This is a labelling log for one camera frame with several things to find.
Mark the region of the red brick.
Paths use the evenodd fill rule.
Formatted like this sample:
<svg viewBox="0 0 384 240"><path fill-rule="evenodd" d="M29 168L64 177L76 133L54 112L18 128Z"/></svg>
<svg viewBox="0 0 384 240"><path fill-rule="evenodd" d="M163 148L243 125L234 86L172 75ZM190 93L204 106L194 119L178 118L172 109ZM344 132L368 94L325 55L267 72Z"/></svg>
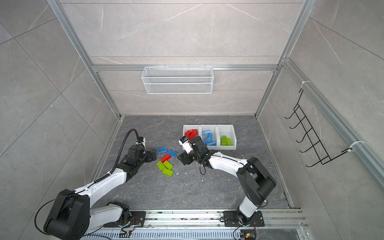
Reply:
<svg viewBox="0 0 384 240"><path fill-rule="evenodd" d="M170 154L165 155L163 158L161 158L161 162L164 163L168 160L170 160L172 156Z"/></svg>

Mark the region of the red arch lego piece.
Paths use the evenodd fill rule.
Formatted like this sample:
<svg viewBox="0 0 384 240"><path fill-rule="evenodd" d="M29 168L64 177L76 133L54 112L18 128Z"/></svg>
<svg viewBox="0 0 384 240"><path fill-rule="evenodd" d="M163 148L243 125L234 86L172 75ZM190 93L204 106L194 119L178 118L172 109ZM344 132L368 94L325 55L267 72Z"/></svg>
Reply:
<svg viewBox="0 0 384 240"><path fill-rule="evenodd" d="M198 130L197 129L187 130L186 133L185 133L185 137L188 140L191 140L191 139L195 138L197 135L198 135Z"/></svg>

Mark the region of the blue brick studs down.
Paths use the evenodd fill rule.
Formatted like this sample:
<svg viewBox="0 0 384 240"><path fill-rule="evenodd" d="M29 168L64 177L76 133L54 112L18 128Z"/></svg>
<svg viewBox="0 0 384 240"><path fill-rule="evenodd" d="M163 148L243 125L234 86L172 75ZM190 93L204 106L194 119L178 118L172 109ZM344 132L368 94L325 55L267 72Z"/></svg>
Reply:
<svg viewBox="0 0 384 240"><path fill-rule="evenodd" d="M172 158L176 158L178 153L173 150L168 150L167 154L170 155Z"/></svg>

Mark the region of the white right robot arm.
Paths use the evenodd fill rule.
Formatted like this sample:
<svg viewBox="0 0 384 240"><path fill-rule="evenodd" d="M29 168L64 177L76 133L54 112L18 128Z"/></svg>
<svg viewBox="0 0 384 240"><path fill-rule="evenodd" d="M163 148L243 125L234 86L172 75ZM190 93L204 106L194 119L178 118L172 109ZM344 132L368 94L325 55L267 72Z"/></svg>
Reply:
<svg viewBox="0 0 384 240"><path fill-rule="evenodd" d="M245 198L234 213L234 219L241 226L249 225L277 185L276 180L260 160L254 157L248 160L237 159L217 150L210 150L199 136L191 140L183 136L179 144L184 149L178 156L183 165L190 165L196 161L204 169L221 170L238 178Z"/></svg>

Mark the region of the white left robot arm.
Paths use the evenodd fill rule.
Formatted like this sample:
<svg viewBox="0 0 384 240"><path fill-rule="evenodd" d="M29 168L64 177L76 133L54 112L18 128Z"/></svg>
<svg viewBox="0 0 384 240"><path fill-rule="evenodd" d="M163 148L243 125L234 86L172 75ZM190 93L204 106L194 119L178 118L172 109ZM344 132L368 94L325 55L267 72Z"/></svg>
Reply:
<svg viewBox="0 0 384 240"><path fill-rule="evenodd" d="M79 240L97 227L129 225L132 215L128 205L110 202L105 207L93 209L92 206L111 190L130 180L144 163L156 159L155 151L147 151L143 145L133 145L112 172L73 191L61 191L54 200L43 232L61 240Z"/></svg>

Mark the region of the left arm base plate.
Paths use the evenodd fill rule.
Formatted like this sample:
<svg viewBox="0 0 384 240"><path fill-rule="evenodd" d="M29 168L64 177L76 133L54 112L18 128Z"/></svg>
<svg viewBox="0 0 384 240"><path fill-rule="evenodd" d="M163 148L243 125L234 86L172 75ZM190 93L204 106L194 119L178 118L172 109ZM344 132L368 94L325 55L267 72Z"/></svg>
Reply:
<svg viewBox="0 0 384 240"><path fill-rule="evenodd" d="M105 228L123 228L131 226L143 226L146 219L146 211L124 212L122 216L112 223L103 225Z"/></svg>

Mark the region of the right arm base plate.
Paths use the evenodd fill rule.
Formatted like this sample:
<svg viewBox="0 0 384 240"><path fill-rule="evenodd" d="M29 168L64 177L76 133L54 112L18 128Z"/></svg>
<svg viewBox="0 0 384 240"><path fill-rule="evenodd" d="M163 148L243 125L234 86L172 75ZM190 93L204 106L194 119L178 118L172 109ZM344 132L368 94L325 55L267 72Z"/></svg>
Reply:
<svg viewBox="0 0 384 240"><path fill-rule="evenodd" d="M226 227L240 227L254 225L256 227L264 227L264 217L262 212L256 211L251 217L246 217L240 211L224 211L219 221L224 223Z"/></svg>

